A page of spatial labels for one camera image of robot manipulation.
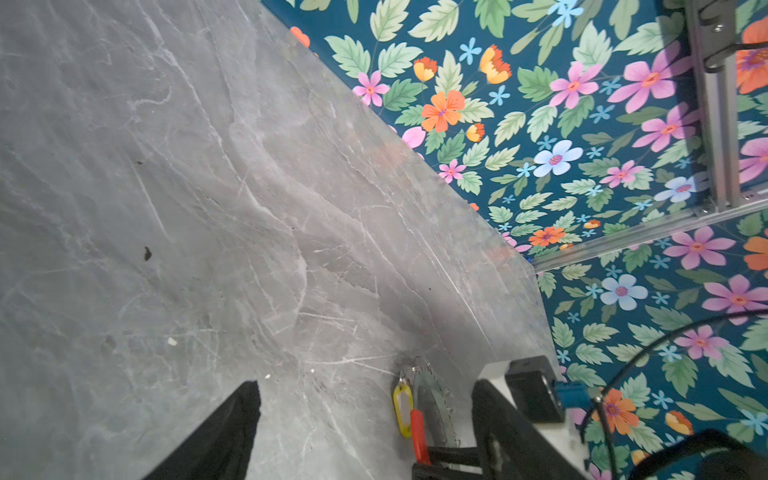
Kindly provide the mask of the yellow key tag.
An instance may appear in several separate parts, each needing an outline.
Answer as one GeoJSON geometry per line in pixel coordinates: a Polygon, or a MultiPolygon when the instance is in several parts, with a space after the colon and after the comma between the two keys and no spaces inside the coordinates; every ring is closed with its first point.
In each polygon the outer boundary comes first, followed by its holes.
{"type": "Polygon", "coordinates": [[[410,382],[400,378],[392,393],[392,401],[399,433],[402,437],[412,437],[411,411],[414,408],[413,393],[410,382]]]}

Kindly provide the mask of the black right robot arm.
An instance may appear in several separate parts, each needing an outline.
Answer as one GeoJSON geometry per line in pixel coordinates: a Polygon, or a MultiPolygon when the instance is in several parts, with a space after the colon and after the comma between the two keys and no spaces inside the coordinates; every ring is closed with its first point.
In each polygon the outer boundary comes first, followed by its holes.
{"type": "Polygon", "coordinates": [[[649,479],[689,457],[704,454],[695,479],[766,479],[767,456],[758,454],[724,432],[707,429],[655,452],[630,472],[629,479],[649,479]]]}

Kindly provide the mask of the red key tag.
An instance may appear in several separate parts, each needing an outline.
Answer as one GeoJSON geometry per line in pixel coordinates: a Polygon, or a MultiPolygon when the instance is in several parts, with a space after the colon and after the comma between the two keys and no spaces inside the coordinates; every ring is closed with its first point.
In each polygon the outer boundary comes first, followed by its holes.
{"type": "Polygon", "coordinates": [[[426,439],[426,429],[423,413],[420,410],[410,412],[411,439],[416,462],[430,465],[429,446],[426,439]]]}

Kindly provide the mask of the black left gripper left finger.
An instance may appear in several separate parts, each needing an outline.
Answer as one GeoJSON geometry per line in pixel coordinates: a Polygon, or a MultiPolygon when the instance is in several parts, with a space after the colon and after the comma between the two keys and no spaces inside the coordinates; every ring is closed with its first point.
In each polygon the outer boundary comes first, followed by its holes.
{"type": "Polygon", "coordinates": [[[244,480],[261,417],[260,408],[258,383],[243,382],[146,477],[244,480]]]}

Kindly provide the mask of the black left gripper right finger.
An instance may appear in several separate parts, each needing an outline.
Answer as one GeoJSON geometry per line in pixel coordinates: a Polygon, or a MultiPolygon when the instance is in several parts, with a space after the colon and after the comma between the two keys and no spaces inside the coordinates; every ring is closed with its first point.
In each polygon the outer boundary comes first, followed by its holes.
{"type": "Polygon", "coordinates": [[[474,384],[472,422],[486,479],[585,477],[585,444],[572,422],[533,424],[488,380],[474,384]]]}

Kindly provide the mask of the silver metal keyring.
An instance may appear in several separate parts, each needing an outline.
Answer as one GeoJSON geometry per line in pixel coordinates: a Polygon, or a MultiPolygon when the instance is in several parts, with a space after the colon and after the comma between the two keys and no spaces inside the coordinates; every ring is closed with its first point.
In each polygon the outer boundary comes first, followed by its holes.
{"type": "Polygon", "coordinates": [[[438,447],[460,447],[454,428],[453,411],[448,400],[450,391],[442,385],[430,362],[417,356],[400,371],[399,378],[410,382],[414,409],[423,413],[427,444],[438,447]]]}

